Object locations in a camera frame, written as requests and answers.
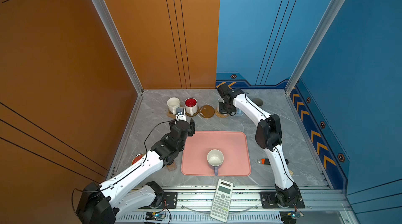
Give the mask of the woven rattan coaster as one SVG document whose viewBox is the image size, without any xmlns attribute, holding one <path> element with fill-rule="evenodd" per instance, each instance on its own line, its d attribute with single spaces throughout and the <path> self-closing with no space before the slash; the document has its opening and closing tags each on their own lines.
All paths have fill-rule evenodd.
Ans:
<svg viewBox="0 0 402 224">
<path fill-rule="evenodd" d="M 219 111 L 215 111 L 215 115 L 219 118 L 227 118 L 229 116 L 228 114 L 222 114 Z"/>
</svg>

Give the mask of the matte brown wooden coaster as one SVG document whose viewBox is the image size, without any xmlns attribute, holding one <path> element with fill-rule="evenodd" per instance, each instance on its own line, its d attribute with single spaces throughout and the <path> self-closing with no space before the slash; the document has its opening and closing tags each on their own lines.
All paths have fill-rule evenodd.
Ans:
<svg viewBox="0 0 402 224">
<path fill-rule="evenodd" d="M 194 117 L 194 116 L 197 116 L 197 115 L 199 114 L 199 112 L 200 112 L 200 107 L 197 108 L 197 111 L 196 111 L 193 115 L 189 114 L 189 113 L 185 110 L 185 115 L 186 115 L 187 117 Z"/>
</svg>

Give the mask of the grey mug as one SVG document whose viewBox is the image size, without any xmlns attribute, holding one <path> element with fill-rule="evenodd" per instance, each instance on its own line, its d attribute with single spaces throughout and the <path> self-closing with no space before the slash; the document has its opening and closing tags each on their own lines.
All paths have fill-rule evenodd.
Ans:
<svg viewBox="0 0 402 224">
<path fill-rule="evenodd" d="M 261 107 L 263 105 L 263 101 L 260 98 L 253 98 L 252 102 L 257 105 L 258 107 Z"/>
</svg>

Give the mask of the cork paw print coaster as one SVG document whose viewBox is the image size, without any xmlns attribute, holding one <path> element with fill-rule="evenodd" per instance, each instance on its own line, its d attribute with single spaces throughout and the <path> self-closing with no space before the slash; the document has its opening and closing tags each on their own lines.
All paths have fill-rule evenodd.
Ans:
<svg viewBox="0 0 402 224">
<path fill-rule="evenodd" d="M 166 115 L 170 118 L 176 118 L 177 108 L 168 109 Z"/>
</svg>

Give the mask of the glossy brown wooden coaster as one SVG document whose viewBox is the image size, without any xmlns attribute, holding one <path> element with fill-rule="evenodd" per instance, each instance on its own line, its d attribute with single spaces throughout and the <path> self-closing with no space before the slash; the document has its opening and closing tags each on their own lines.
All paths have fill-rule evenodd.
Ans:
<svg viewBox="0 0 402 224">
<path fill-rule="evenodd" d="M 200 108 L 199 114 L 203 118 L 211 118 L 215 115 L 215 109 L 210 105 L 204 105 Z"/>
</svg>

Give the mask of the red inside mug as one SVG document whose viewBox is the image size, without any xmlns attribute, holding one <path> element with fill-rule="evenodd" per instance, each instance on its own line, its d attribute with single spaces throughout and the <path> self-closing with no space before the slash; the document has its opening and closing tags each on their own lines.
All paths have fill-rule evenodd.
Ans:
<svg viewBox="0 0 402 224">
<path fill-rule="evenodd" d="M 185 100 L 185 111 L 188 115 L 194 116 L 198 111 L 197 99 L 188 98 Z"/>
</svg>

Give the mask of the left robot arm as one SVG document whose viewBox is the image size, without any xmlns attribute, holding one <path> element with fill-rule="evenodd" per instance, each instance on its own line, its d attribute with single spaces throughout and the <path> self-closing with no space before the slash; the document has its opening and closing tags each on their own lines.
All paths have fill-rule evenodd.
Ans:
<svg viewBox="0 0 402 224">
<path fill-rule="evenodd" d="M 120 217 L 142 207 L 156 208 L 162 203 L 163 189 L 156 182 L 136 186 L 184 150 L 187 137 L 195 134 L 194 120 L 184 115 L 171 120 L 170 132 L 157 141 L 139 161 L 109 180 L 87 185 L 73 210 L 83 224 L 113 224 Z"/>
</svg>

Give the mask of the white mug purple handle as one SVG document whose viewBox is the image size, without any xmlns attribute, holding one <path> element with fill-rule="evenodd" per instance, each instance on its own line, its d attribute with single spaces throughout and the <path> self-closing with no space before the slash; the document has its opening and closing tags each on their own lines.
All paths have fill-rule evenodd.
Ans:
<svg viewBox="0 0 402 224">
<path fill-rule="evenodd" d="M 224 162 L 224 154 L 220 150 L 213 149 L 207 154 L 207 162 L 213 168 L 214 175 L 217 176 L 219 167 Z"/>
</svg>

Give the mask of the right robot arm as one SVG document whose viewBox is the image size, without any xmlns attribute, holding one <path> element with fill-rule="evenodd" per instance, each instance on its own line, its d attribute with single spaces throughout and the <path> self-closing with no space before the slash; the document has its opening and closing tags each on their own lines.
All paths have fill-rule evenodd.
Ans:
<svg viewBox="0 0 402 224">
<path fill-rule="evenodd" d="M 304 200 L 293 180 L 283 154 L 282 128 L 278 115 L 270 114 L 257 106 L 246 92 L 241 89 L 231 89 L 227 84 L 221 84 L 217 91 L 222 98 L 218 110 L 221 114 L 234 115 L 241 110 L 256 125 L 255 141 L 268 156 L 273 170 L 276 203 L 280 208 L 304 208 Z"/>
</svg>

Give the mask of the light blue mug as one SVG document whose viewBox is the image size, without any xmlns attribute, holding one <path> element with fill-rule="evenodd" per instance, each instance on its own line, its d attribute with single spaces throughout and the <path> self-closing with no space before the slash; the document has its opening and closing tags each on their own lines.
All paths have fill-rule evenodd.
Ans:
<svg viewBox="0 0 402 224">
<path fill-rule="evenodd" d="M 242 116 L 244 113 L 241 109 L 237 109 L 235 116 L 240 117 Z"/>
</svg>

